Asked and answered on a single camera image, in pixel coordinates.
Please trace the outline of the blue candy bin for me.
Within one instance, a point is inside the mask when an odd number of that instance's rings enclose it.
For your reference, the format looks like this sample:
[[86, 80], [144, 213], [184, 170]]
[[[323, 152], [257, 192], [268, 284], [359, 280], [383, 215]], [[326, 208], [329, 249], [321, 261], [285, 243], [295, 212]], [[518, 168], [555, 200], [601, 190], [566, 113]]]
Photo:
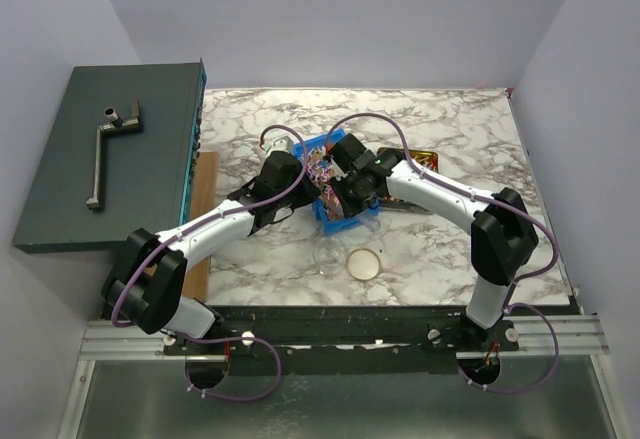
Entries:
[[[332, 146], [341, 140], [346, 132], [338, 128], [331, 134], [323, 134], [306, 140], [304, 143], [295, 144], [293, 154], [302, 162], [307, 160], [307, 176], [320, 190], [319, 197], [312, 203], [312, 209], [316, 220], [321, 224], [325, 235], [332, 235], [361, 225], [354, 217], [344, 216], [343, 208], [328, 180], [338, 175], [338, 167], [324, 158], [326, 137], [329, 137], [329, 145]], [[379, 203], [375, 202], [370, 210], [379, 211]]]

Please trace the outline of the metal candy tin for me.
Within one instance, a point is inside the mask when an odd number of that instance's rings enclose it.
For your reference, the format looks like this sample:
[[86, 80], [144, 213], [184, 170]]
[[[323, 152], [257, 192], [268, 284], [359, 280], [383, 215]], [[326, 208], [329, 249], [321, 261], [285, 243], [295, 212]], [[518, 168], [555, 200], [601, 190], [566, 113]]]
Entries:
[[[401, 148], [389, 148], [389, 147], [380, 147], [377, 149], [376, 154], [380, 155], [385, 153], [386, 151], [392, 151], [394, 154], [404, 155], [404, 150]], [[439, 171], [439, 157], [438, 154], [434, 151], [428, 150], [409, 150], [410, 156], [413, 160], [415, 160], [420, 166], [429, 169], [433, 172]], [[400, 200], [393, 196], [385, 196], [384, 198], [379, 199], [379, 204], [382, 209], [393, 210], [393, 211], [403, 211], [403, 212], [411, 212], [411, 213], [419, 213], [419, 214], [430, 214], [430, 211], [424, 209], [421, 206], [415, 205], [410, 202], [406, 202], [404, 200]]]

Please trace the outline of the round jar lid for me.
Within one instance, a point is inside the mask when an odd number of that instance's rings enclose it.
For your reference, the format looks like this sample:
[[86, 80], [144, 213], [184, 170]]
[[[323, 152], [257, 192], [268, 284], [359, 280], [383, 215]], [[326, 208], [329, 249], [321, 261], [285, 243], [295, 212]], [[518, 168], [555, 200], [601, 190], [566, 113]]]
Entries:
[[382, 271], [379, 256], [368, 248], [352, 250], [346, 258], [345, 267], [349, 275], [358, 281], [375, 279]]

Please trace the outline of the clear glass jar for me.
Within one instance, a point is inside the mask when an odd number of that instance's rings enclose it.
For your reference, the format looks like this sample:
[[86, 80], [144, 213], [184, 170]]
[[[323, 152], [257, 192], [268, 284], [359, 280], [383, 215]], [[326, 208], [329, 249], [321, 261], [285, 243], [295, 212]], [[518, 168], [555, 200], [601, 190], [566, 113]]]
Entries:
[[323, 236], [314, 243], [312, 256], [320, 274], [335, 276], [344, 269], [347, 249], [339, 238]]

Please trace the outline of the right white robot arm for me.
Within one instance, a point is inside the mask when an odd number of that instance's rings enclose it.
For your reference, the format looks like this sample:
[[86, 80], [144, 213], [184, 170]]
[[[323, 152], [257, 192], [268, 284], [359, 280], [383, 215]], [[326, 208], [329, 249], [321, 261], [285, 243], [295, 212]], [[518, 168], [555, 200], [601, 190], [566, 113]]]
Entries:
[[493, 343], [516, 273], [539, 244], [521, 196], [510, 188], [489, 193], [464, 186], [398, 151], [376, 155], [352, 134], [330, 146], [327, 158], [342, 172], [330, 185], [345, 217], [389, 196], [442, 217], [469, 235], [476, 281], [460, 338], [474, 351]]

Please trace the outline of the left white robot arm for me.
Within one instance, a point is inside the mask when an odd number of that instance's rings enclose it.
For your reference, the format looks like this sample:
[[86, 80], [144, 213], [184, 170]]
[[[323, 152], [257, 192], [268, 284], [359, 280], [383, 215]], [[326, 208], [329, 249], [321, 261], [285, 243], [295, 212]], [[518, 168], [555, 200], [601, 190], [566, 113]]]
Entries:
[[134, 231], [101, 291], [112, 323], [135, 325], [147, 334], [166, 330], [186, 335], [197, 352], [214, 352], [222, 339], [215, 324], [219, 315], [183, 294], [187, 272], [220, 248], [277, 223], [279, 212], [309, 205], [318, 195], [300, 159], [275, 151], [254, 179], [212, 211], [159, 233]]

